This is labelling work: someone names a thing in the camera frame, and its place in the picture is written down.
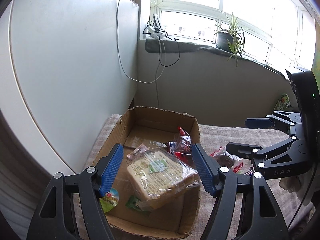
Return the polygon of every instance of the blue gripper pad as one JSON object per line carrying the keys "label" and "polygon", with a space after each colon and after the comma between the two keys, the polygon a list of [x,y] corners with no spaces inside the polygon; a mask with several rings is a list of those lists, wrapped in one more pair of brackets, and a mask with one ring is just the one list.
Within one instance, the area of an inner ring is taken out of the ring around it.
{"label": "blue gripper pad", "polygon": [[100,197],[103,197],[111,190],[112,184],[116,178],[123,159],[123,146],[121,144],[115,144],[109,155],[104,158],[107,159],[105,169],[103,170],[101,175],[101,186],[99,188]]}
{"label": "blue gripper pad", "polygon": [[193,145],[191,154],[205,191],[216,197],[222,188],[218,173],[220,165],[207,155],[200,143]]}

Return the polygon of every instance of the checkered cloth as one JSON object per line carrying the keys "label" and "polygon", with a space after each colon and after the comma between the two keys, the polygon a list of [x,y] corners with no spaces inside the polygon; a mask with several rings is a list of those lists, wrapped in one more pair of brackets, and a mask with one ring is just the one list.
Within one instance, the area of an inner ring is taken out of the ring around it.
{"label": "checkered cloth", "polygon": [[[119,120],[121,115],[113,114],[106,122],[100,135],[94,144],[92,151],[89,155],[86,165],[84,168],[90,166],[97,156],[99,150],[101,149],[103,143],[108,138],[116,122]],[[247,128],[230,128],[230,127],[217,127],[208,125],[199,125],[201,145],[204,150],[210,154],[214,150],[219,149],[220,146],[225,146],[229,142],[244,143],[260,145],[262,147],[268,147],[275,143],[285,140],[288,135],[278,131],[278,130],[268,130],[268,129],[247,129]],[[243,160],[244,170],[248,170],[252,165],[249,160]],[[268,184],[278,201],[281,208],[282,214],[284,216],[285,222],[289,224],[291,218],[293,217],[295,211],[297,210],[300,201],[295,193],[289,193],[283,190],[279,186],[279,179],[268,180]],[[191,229],[192,234],[186,238],[186,240],[199,240],[202,232],[208,222],[210,217],[215,199],[207,193],[203,186],[200,190],[200,210],[198,217],[196,218],[195,224]],[[228,235],[228,239],[233,239],[236,236],[237,227],[239,224],[240,210],[242,203],[242,193],[237,194],[236,206],[234,215],[231,222],[231,227]],[[307,206],[302,206],[298,215],[296,216],[291,228],[293,228],[307,213],[310,212],[313,207],[312,203]],[[83,239],[88,239],[85,237],[86,232],[84,225],[78,225],[80,236],[83,234]],[[119,229],[112,229],[113,234],[117,240],[145,240],[149,238],[134,236]]]}

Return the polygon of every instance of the bread loaf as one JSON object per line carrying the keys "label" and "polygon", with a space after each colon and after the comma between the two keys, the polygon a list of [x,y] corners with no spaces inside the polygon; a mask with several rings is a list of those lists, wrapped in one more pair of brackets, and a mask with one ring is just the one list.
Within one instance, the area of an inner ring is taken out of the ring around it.
{"label": "bread loaf", "polygon": [[197,171],[165,150],[149,150],[128,159],[130,181],[141,200],[142,210],[157,209],[183,194]]}

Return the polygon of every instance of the potted plant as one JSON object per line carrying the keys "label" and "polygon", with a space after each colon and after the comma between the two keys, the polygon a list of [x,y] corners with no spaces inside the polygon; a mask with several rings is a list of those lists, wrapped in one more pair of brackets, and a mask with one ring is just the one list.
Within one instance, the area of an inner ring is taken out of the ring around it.
{"label": "potted plant", "polygon": [[241,26],[238,26],[238,17],[235,17],[233,13],[231,19],[225,13],[224,15],[228,19],[229,27],[222,29],[221,24],[216,24],[220,28],[220,30],[215,33],[218,35],[217,48],[232,53],[228,60],[235,57],[237,67],[238,56],[242,57],[244,49],[244,31]]}

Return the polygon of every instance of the white cable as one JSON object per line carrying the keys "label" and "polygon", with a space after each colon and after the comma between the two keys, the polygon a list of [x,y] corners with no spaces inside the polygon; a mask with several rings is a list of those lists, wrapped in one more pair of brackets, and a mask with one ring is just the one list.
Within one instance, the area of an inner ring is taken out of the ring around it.
{"label": "white cable", "polygon": [[[144,81],[140,81],[140,80],[131,78],[131,77],[129,77],[129,76],[127,75],[127,73],[126,73],[126,72],[124,71],[124,69],[123,69],[122,62],[121,62],[121,57],[120,57],[120,51],[119,51],[119,24],[118,24],[119,5],[120,5],[120,0],[118,1],[117,11],[116,11],[116,28],[117,28],[116,41],[117,41],[118,58],[119,58],[119,63],[120,63],[120,65],[121,65],[122,71],[123,71],[123,73],[124,73],[128,78],[130,78],[131,80],[134,80],[134,81],[140,82],[140,83],[144,83],[144,84],[151,84],[151,83],[157,81],[157,80],[161,77],[161,75],[162,75],[162,73],[163,73],[163,71],[164,71],[164,67],[163,67],[163,69],[162,69],[162,72],[161,72],[160,76],[158,76],[158,78],[156,78],[155,80],[153,80],[153,81],[151,81],[151,82],[144,82]],[[161,63],[161,59],[162,59],[162,49],[161,49],[161,43],[160,43],[160,37],[159,37],[159,36],[158,36],[158,41],[159,41],[160,54],[161,54],[161,56],[160,56],[160,61],[159,61],[159,65],[158,65],[157,69],[159,68],[160,63]]]}

